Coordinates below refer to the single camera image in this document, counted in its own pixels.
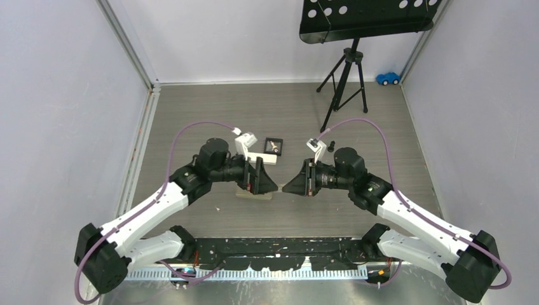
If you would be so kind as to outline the white remote control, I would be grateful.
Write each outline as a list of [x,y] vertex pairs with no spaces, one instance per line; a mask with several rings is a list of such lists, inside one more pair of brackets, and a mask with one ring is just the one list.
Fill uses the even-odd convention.
[[269,201],[273,198],[272,193],[266,193],[266,194],[252,194],[248,191],[245,191],[243,189],[237,189],[236,190],[236,197],[246,200],[260,200],[260,201]]
[[257,159],[261,158],[265,165],[276,165],[277,157],[278,156],[274,154],[264,154],[264,153],[256,153],[256,152],[248,152],[246,155],[246,158],[248,159],[250,163],[256,164]]

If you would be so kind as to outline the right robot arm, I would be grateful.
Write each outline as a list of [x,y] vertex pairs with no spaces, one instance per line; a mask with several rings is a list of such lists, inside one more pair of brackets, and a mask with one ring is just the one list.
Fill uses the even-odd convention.
[[282,191],[315,196],[321,189],[348,193],[356,207],[404,228],[406,237],[376,224],[362,237],[363,253],[378,261],[383,256],[404,260],[445,281],[466,301],[479,303],[501,271],[495,238],[474,234],[426,211],[387,181],[367,171],[364,159],[351,147],[335,152],[334,164],[306,159],[300,172]]

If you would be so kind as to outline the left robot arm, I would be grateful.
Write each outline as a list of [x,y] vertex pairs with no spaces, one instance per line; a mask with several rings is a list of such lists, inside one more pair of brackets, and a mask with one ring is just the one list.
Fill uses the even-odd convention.
[[234,182],[253,195],[272,193],[278,186],[264,168],[243,154],[232,155],[223,139],[208,139],[193,160],[171,174],[150,197],[126,214],[100,227],[87,224],[79,231],[74,262],[98,293],[119,286],[129,272],[163,259],[187,263],[195,253],[194,238],[181,226],[146,239],[145,235],[169,216],[210,192],[217,182]]

